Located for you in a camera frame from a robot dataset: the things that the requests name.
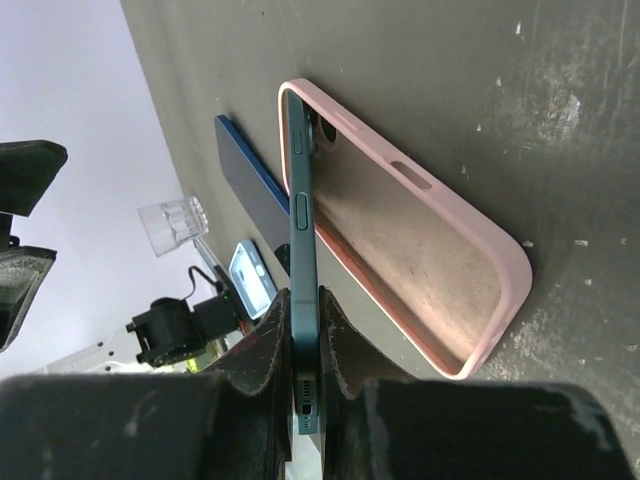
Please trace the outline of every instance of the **white wall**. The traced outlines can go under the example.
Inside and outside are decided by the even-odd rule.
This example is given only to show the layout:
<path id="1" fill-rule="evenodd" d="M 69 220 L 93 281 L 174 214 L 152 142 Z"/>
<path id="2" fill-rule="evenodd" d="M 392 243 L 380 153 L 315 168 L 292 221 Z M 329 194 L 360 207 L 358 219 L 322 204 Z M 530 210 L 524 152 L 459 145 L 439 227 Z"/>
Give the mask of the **white wall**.
<path id="1" fill-rule="evenodd" d="M 189 245 L 156 259 L 137 215 L 182 192 L 119 2 L 0 8 L 0 142 L 69 152 L 31 217 L 14 221 L 23 245 L 58 259 L 0 354 L 4 378 L 98 342 L 157 297 L 186 295 L 198 257 Z"/>

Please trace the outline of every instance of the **light blue phone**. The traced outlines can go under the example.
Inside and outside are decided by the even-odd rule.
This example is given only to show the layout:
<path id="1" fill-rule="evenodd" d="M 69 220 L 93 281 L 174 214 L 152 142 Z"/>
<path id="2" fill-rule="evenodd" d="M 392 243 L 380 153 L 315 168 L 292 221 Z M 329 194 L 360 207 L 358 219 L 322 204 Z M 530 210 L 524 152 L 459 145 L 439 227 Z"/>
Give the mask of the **light blue phone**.
<path id="1" fill-rule="evenodd" d="M 318 431 L 320 314 L 316 234 L 311 190 L 313 130 L 310 111 L 292 91 L 286 92 L 291 230 L 291 337 L 293 391 L 298 433 Z"/>

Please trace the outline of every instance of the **glass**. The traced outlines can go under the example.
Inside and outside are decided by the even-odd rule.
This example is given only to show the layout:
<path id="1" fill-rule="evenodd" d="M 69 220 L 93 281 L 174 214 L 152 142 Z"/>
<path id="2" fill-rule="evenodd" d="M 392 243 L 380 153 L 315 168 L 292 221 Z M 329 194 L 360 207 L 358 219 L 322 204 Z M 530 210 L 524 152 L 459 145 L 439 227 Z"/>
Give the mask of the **glass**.
<path id="1" fill-rule="evenodd" d="M 141 207 L 138 214 L 157 257 L 209 231 L 196 197 Z"/>

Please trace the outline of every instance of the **scratched table surface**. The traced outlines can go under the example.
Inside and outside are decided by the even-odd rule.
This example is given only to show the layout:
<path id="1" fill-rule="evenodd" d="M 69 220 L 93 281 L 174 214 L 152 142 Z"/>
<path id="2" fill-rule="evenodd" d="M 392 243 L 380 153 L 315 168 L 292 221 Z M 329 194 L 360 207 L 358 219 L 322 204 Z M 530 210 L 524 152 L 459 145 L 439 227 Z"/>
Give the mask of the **scratched table surface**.
<path id="1" fill-rule="evenodd" d="M 223 262 L 252 237 L 213 119 L 278 178 L 276 94 L 307 77 L 524 246 L 529 299 L 478 379 L 581 385 L 640 472 L 640 3 L 124 1 L 176 170 Z M 436 378 L 319 246 L 320 279 L 408 371 Z"/>

